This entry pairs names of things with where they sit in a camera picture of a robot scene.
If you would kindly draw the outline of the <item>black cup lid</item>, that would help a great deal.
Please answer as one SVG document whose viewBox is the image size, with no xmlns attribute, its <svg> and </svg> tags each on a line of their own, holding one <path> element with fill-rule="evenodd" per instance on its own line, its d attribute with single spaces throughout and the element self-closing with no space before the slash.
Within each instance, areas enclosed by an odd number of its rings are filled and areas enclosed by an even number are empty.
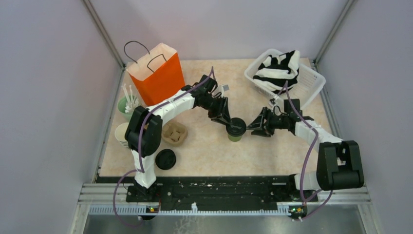
<svg viewBox="0 0 413 234">
<path fill-rule="evenodd" d="M 233 137 L 242 136 L 246 132 L 246 123 L 243 119 L 234 117 L 231 123 L 226 126 L 226 131 Z"/>
</svg>

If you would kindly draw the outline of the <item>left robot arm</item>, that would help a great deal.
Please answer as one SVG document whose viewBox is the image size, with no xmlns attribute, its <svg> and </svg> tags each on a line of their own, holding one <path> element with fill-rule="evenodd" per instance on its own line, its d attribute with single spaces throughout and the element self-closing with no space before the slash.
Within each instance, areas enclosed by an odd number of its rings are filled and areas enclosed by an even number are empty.
<svg viewBox="0 0 413 234">
<path fill-rule="evenodd" d="M 134 109 L 125 132 L 125 139 L 134 158 L 136 169 L 135 181 L 139 185 L 137 194 L 144 201 L 151 201 L 156 196 L 154 171 L 155 156 L 161 138 L 162 128 L 181 113 L 196 107 L 208 111 L 211 121 L 229 125 L 231 117 L 228 109 L 228 97 L 223 91 L 213 93 L 218 84 L 211 75 L 203 75 L 193 86 L 186 85 L 173 96 L 150 106 L 138 106 Z"/>
</svg>

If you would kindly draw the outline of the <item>stack of green paper cups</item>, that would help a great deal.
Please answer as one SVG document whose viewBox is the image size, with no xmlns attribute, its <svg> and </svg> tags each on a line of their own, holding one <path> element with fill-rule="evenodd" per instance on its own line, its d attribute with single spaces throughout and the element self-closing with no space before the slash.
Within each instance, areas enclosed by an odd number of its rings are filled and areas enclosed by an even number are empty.
<svg viewBox="0 0 413 234">
<path fill-rule="evenodd" d="M 129 146 L 127 140 L 125 139 L 125 133 L 126 133 L 126 130 L 128 128 L 128 125 L 129 125 L 128 122 L 120 124 L 116 128 L 115 133 L 114 133 L 116 140 L 124 147 Z"/>
</svg>

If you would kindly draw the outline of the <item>stack of black cup lids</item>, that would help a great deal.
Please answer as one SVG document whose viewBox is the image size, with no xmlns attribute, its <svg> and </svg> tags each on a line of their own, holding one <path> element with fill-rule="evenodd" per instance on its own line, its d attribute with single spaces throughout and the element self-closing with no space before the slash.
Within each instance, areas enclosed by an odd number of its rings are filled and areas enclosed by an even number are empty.
<svg viewBox="0 0 413 234">
<path fill-rule="evenodd" d="M 170 170 L 176 164 L 176 154 L 171 149 L 161 150 L 155 157 L 155 164 L 161 170 Z"/>
</svg>

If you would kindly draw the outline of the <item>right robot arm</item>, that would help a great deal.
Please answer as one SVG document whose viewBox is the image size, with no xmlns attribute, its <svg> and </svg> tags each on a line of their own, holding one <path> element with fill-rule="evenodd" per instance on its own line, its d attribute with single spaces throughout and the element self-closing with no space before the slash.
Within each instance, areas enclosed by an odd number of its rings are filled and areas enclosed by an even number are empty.
<svg viewBox="0 0 413 234">
<path fill-rule="evenodd" d="M 343 140 L 318 125 L 311 117 L 303 116 L 299 99 L 284 100 L 280 113 L 267 107 L 247 126 L 252 135 L 271 137 L 275 131 L 288 130 L 305 140 L 309 150 L 294 182 L 286 186 L 286 196 L 292 201 L 309 201 L 313 195 L 305 191 L 334 191 L 361 188 L 364 173 L 357 142 Z"/>
</svg>

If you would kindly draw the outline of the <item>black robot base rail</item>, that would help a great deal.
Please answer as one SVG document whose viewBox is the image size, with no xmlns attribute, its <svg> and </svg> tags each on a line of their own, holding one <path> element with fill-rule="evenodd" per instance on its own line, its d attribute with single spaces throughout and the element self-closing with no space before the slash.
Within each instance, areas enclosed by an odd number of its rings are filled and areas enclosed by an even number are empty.
<svg viewBox="0 0 413 234">
<path fill-rule="evenodd" d="M 148 189 L 134 182 L 127 202 L 154 202 L 162 211 L 274 211 L 301 202 L 292 176 L 159 176 Z"/>
</svg>

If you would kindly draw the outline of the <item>green paper coffee cup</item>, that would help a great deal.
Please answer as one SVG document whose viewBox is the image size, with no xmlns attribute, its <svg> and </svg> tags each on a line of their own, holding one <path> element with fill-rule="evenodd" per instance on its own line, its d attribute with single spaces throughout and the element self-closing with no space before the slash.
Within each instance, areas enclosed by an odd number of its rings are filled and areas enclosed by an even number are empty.
<svg viewBox="0 0 413 234">
<path fill-rule="evenodd" d="M 228 139 L 232 142 L 238 142 L 242 139 L 244 133 L 227 132 Z"/>
</svg>

